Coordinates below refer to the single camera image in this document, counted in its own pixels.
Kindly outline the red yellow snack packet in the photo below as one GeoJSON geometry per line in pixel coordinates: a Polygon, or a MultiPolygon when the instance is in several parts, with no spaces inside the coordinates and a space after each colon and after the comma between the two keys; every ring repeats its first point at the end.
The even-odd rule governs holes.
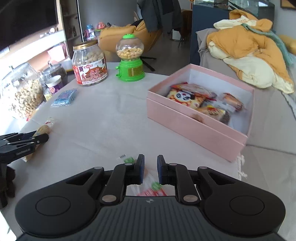
{"type": "Polygon", "coordinates": [[[225,125],[229,124],[230,113],[222,108],[217,108],[212,105],[203,106],[197,109],[198,112],[203,113],[225,125]]]}

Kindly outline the blue candy packet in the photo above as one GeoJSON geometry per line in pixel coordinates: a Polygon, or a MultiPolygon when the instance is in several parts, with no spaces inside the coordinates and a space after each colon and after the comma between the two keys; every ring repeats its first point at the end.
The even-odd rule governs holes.
{"type": "Polygon", "coordinates": [[[60,107],[70,105],[76,98],[78,93],[77,89],[69,89],[62,92],[57,99],[51,104],[51,107],[60,107]]]}

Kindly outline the panda yellow snack packet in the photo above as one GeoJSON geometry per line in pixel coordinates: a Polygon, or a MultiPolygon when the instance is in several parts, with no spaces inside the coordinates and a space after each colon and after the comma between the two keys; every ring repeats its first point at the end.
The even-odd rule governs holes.
{"type": "Polygon", "coordinates": [[[172,101],[175,101],[179,104],[195,110],[197,110],[205,101],[205,97],[203,96],[196,96],[194,94],[190,94],[174,88],[171,88],[166,97],[172,101]]]}

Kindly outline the white tablecloth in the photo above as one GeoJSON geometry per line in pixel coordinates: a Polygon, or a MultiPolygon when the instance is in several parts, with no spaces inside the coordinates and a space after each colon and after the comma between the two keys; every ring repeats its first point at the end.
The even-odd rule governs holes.
{"type": "Polygon", "coordinates": [[[65,89],[77,89],[68,106],[43,104],[25,124],[11,132],[31,132],[47,119],[54,120],[49,140],[30,161],[18,160],[15,169],[16,195],[3,210],[16,236],[21,235],[15,206],[26,194],[93,167],[113,169],[121,155],[145,156],[145,169],[157,177],[157,156],[195,170],[207,166],[228,176],[238,177],[237,163],[213,154],[147,117],[147,92],[165,76],[147,73],[138,82],[123,82],[111,70],[103,82],[84,87],[71,81],[65,89]]]}

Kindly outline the pink cardboard box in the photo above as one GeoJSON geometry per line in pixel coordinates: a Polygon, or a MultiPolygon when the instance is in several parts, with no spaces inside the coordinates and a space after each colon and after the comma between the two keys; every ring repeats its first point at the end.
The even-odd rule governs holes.
{"type": "Polygon", "coordinates": [[[189,64],[148,90],[147,116],[229,162],[234,162],[250,136],[255,89],[232,77],[189,64]],[[244,109],[231,114],[228,125],[177,103],[167,95],[174,84],[194,83],[217,95],[232,94],[244,109]]]}

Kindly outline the plastic jar with red label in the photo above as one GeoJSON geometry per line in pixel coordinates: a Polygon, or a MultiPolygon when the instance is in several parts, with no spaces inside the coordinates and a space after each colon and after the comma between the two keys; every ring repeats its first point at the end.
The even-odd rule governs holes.
{"type": "Polygon", "coordinates": [[[72,67],[79,85],[90,86],[108,77],[107,63],[98,40],[82,42],[73,47],[72,67]]]}

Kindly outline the orange cream blanket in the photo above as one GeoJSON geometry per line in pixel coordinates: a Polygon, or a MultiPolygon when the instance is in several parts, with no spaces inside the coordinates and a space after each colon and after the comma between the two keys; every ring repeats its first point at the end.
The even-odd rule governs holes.
{"type": "Polygon", "coordinates": [[[271,31],[272,21],[240,10],[214,23],[207,36],[212,57],[222,60],[237,77],[257,88],[274,87],[285,94],[295,91],[287,67],[293,64],[283,41],[271,31]]]}

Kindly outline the large red snack bag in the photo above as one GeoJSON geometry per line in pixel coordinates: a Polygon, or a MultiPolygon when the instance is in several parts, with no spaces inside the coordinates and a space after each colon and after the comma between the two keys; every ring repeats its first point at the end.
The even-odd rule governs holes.
{"type": "Polygon", "coordinates": [[[207,99],[215,99],[217,97],[217,94],[215,92],[212,92],[200,85],[194,84],[194,83],[181,83],[181,84],[175,84],[171,85],[171,88],[174,88],[176,90],[180,90],[182,92],[187,92],[189,94],[195,95],[195,96],[203,96],[207,99]]]}

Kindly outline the purple paper cup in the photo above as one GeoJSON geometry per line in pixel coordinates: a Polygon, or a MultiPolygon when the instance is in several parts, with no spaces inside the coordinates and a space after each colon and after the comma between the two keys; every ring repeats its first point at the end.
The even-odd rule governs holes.
{"type": "Polygon", "coordinates": [[[50,92],[55,94],[63,87],[62,77],[61,75],[50,77],[45,81],[45,84],[49,88],[50,92]]]}

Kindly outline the round cake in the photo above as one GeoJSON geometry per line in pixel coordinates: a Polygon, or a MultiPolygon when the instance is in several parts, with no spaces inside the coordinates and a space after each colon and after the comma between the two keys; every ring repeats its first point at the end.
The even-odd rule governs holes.
{"type": "Polygon", "coordinates": [[[240,112],[244,109],[244,104],[243,102],[241,102],[239,99],[237,99],[236,97],[234,97],[232,94],[230,93],[224,93],[222,100],[226,103],[229,104],[230,106],[232,106],[233,108],[235,108],[236,112],[240,112]]]}

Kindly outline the beige cracker bar packet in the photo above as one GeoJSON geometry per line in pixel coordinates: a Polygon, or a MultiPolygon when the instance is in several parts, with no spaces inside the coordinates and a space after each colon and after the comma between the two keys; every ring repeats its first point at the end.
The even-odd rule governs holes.
{"type": "Polygon", "coordinates": [[[45,122],[45,124],[41,125],[36,132],[34,132],[33,136],[30,137],[30,139],[34,139],[34,141],[36,142],[35,145],[35,150],[34,152],[28,154],[27,156],[23,157],[22,160],[24,162],[29,161],[30,159],[32,159],[32,156],[34,155],[35,151],[37,150],[37,148],[45,143],[46,141],[48,141],[49,139],[49,134],[51,133],[52,127],[55,124],[55,119],[54,118],[48,118],[45,122]]]}

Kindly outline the large glass peanut jar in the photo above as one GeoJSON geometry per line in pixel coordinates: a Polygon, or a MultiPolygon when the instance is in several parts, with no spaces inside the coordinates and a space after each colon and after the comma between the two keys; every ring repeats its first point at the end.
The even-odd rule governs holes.
{"type": "Polygon", "coordinates": [[[39,73],[27,62],[11,67],[1,80],[1,99],[15,117],[30,119],[44,100],[39,73]]]}

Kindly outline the small glass jar dark contents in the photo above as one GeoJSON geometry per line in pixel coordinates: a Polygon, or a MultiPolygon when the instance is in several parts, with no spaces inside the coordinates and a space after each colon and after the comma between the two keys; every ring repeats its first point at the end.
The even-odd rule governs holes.
{"type": "Polygon", "coordinates": [[[53,64],[51,61],[48,61],[48,66],[41,71],[42,74],[56,76],[60,75],[62,84],[65,86],[68,83],[68,76],[66,70],[63,68],[61,63],[53,64]]]}

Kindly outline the green gumball dispenser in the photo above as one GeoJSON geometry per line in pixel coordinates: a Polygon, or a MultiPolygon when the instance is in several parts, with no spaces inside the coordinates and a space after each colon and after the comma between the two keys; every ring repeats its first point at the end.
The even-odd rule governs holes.
{"type": "Polygon", "coordinates": [[[134,34],[124,35],[116,44],[116,54],[120,58],[117,77],[125,82],[136,82],[144,78],[141,56],[144,44],[134,34]]]}

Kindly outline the brown bar clear wrapper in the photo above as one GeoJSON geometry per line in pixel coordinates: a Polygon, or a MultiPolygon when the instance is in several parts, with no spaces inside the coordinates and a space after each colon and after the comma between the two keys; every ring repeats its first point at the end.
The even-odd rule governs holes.
{"type": "Polygon", "coordinates": [[[151,172],[145,167],[145,157],[143,154],[139,154],[137,158],[130,155],[121,155],[117,158],[119,164],[124,163],[126,166],[133,165],[136,167],[138,158],[142,155],[142,162],[140,163],[140,178],[141,184],[128,185],[125,178],[123,178],[123,194],[126,195],[126,191],[130,196],[167,196],[162,185],[153,177],[151,172]]]}

